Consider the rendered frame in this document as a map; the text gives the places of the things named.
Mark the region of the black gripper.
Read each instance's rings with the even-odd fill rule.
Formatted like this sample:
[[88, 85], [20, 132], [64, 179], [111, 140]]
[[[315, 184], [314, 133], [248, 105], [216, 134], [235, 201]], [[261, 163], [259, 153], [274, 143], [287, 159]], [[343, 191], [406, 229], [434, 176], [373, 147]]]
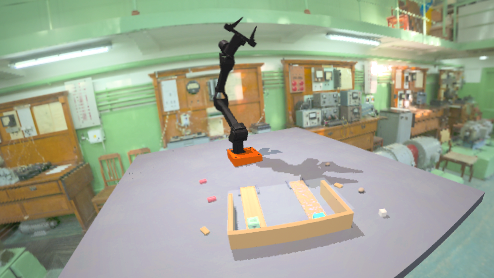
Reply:
[[[254, 28], [253, 32], [252, 32], [252, 35], [250, 37], [250, 39], [248, 39], [247, 37], [243, 36], [240, 32], [237, 32], [235, 29], [233, 29], [233, 27], [235, 28], [235, 26], [243, 19], [240, 18], [239, 20], [237, 20], [236, 22], [234, 22], [233, 24], [225, 24], [224, 26], [224, 29], [225, 30], [228, 30], [229, 32], [232, 31], [232, 33], [235, 33], [234, 36], [232, 36], [231, 40], [229, 41], [229, 44], [228, 45], [231, 45], [233, 48], [236, 48], [238, 49], [242, 43], [243, 40], [247, 41], [249, 45], [251, 45], [253, 48], [255, 47], [256, 43], [254, 42], [255, 40], [253, 40], [254, 38], [254, 33], [256, 31], [256, 28], [257, 26]], [[238, 35], [239, 36], [238, 36]], [[241, 38], [243, 37], [243, 38]]]

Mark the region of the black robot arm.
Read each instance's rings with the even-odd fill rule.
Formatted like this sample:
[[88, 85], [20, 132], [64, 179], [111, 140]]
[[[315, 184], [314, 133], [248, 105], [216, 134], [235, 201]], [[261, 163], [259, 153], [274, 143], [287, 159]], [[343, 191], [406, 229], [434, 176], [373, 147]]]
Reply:
[[[244, 123], [238, 123], [231, 110], [228, 107], [228, 97], [225, 93], [225, 86], [229, 73], [233, 70], [235, 66], [234, 54], [238, 49], [233, 48], [228, 45], [229, 42], [226, 40], [221, 40], [218, 42], [218, 46], [222, 53], [219, 53], [220, 57], [220, 74], [218, 77], [217, 86], [215, 87], [215, 95], [213, 97], [214, 107], [221, 111], [227, 123], [229, 124], [231, 130], [228, 137], [229, 141], [233, 144], [233, 150], [230, 150], [234, 154], [246, 153], [243, 149], [243, 141], [247, 141], [248, 130], [246, 129]], [[226, 56], [226, 57], [222, 57]], [[222, 92], [225, 99], [216, 99], [217, 94]]]

